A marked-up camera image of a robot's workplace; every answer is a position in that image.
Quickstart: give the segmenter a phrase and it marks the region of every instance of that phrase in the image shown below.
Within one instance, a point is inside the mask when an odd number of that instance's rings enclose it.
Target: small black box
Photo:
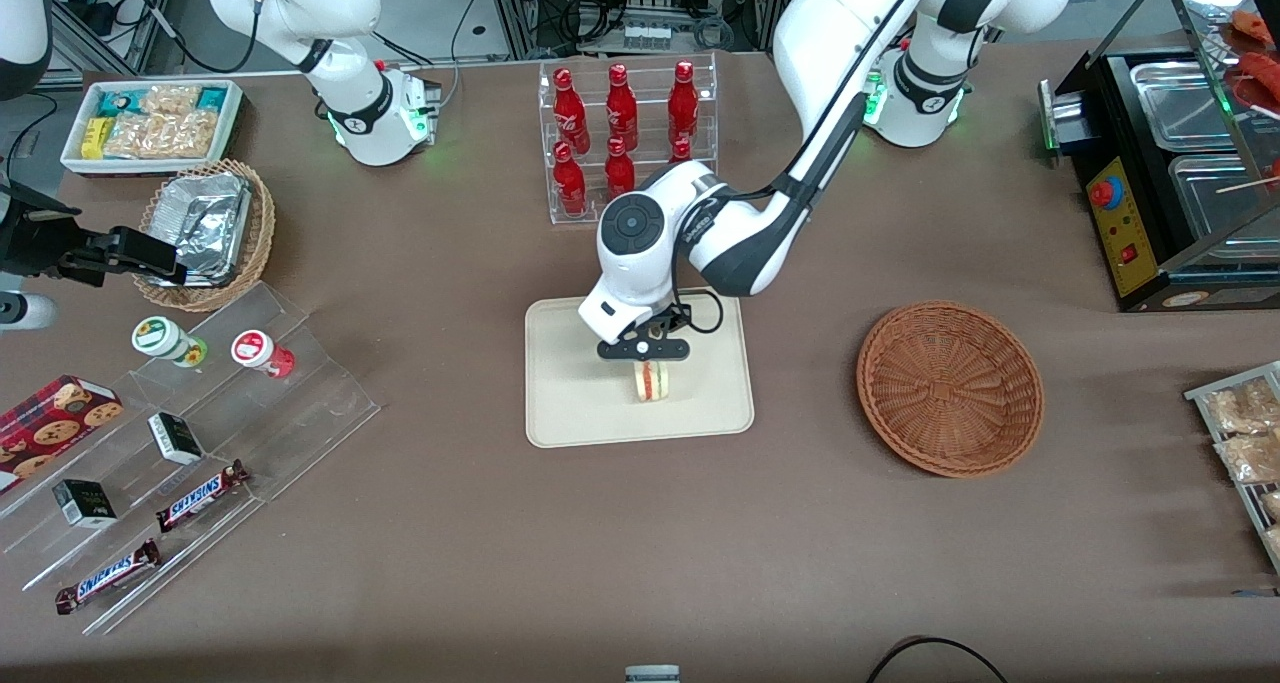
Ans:
[[[54,499],[67,515],[67,523],[81,528],[106,528],[115,523],[106,491],[93,481],[59,481],[54,486]]]
[[[192,466],[200,463],[200,457],[205,455],[186,420],[178,418],[177,414],[160,411],[147,418],[147,425],[151,427],[151,437],[155,437],[156,445],[160,446],[160,455],[165,459],[180,466]]]

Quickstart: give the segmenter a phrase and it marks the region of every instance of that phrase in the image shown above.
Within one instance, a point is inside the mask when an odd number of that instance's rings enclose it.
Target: red cookie box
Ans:
[[[109,388],[60,376],[0,414],[0,492],[50,463],[124,407]]]

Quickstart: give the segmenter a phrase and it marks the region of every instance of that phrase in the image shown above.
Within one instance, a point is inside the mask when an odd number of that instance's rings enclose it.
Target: red bottle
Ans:
[[[561,139],[568,141],[579,155],[591,150],[591,136],[586,132],[586,106],[582,96],[573,90],[573,77],[568,68],[557,68],[552,77],[556,81],[556,127]]]
[[[621,136],[609,139],[609,159],[604,161],[604,178],[609,180],[609,200],[636,189],[636,168],[627,155],[627,145]]]
[[[627,83],[627,67],[621,63],[609,65],[609,97],[604,101],[609,114],[609,136],[621,137],[627,150],[640,145],[640,122],[636,114],[636,95]]]
[[[586,212],[586,180],[582,169],[573,160],[573,150],[567,142],[557,141],[553,153],[556,153],[556,168],[552,169],[552,177],[556,178],[556,194],[559,196],[564,214],[579,217]]]
[[[680,137],[680,139],[671,145],[671,160],[668,162],[686,162],[686,160],[692,160],[690,157],[691,148],[692,146],[689,145],[689,139]]]
[[[676,84],[671,87],[671,98],[667,98],[667,115],[671,145],[676,145],[681,136],[696,139],[698,90],[694,87],[694,64],[689,60],[676,63]]]

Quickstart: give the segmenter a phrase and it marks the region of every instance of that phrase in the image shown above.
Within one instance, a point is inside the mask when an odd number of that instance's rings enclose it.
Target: table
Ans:
[[[1280,313],[1114,312],[1076,183],[1038,159],[1036,82],[1083,49],[991,46],[941,142],[856,142],[742,304],[750,431],[570,450],[524,431],[525,310],[598,276],[593,232],[547,219],[536,65],[465,69],[438,145],[384,169],[333,145],[303,78],[241,78],[234,151],[279,206],[266,279],[385,409],[110,636],[0,569],[0,678],[860,680],[928,633],[1020,680],[1274,680],[1280,605],[1226,593],[1275,578],[1180,393],[1280,358]],[[721,73],[722,174],[750,191],[800,132],[763,55]],[[155,185],[61,196],[105,226]],[[129,279],[31,290],[63,318],[0,336],[5,405],[141,363],[127,331],[159,310]],[[1044,379],[1039,441],[993,478],[910,468],[855,400],[874,320],[938,297],[1001,318]]]

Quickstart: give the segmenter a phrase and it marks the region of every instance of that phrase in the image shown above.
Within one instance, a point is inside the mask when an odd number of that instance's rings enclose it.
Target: round wicker basket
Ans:
[[[996,318],[947,301],[879,318],[858,354],[856,377],[884,443],[951,478],[1009,468],[1030,449],[1044,414],[1025,347]]]
[[[238,160],[224,159],[219,162],[207,162],[200,168],[192,168],[191,171],[179,173],[178,177],[211,177],[214,173],[236,173],[237,177],[243,177],[253,187],[250,219],[246,223],[244,239],[236,263],[238,274],[229,285],[221,288],[152,287],[142,278],[133,276],[133,283],[151,303],[163,304],[166,308],[186,310],[188,313],[209,313],[211,310],[219,310],[238,299],[262,276],[266,258],[271,253],[271,237],[275,233],[275,203],[271,201],[271,192],[266,191],[266,187],[262,185],[262,178],[257,177],[252,168],[238,162]],[[143,232],[151,224],[151,215],[155,214],[159,197],[160,191],[156,191],[151,196],[151,205],[147,206],[146,214],[142,214],[141,229]]]

